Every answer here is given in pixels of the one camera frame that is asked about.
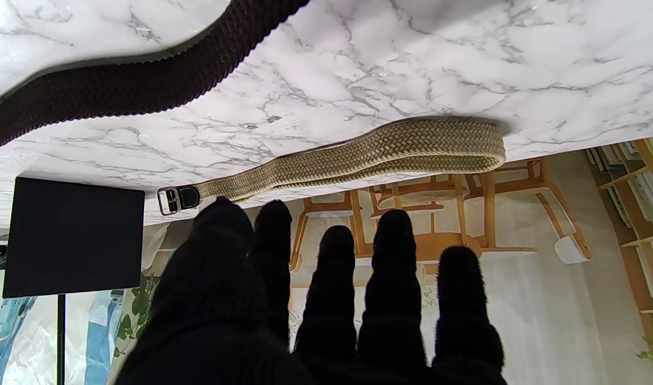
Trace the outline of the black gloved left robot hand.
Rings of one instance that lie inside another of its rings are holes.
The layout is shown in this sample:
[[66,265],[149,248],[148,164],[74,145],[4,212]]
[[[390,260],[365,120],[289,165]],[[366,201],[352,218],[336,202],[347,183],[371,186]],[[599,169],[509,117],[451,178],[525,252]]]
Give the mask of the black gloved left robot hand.
[[504,349],[487,311],[478,256],[440,255],[435,356],[427,363],[409,215],[379,221],[362,325],[354,326],[354,238],[343,225],[319,244],[289,350],[287,205],[254,224],[225,197],[202,210],[167,264],[151,319],[116,384],[505,384]]

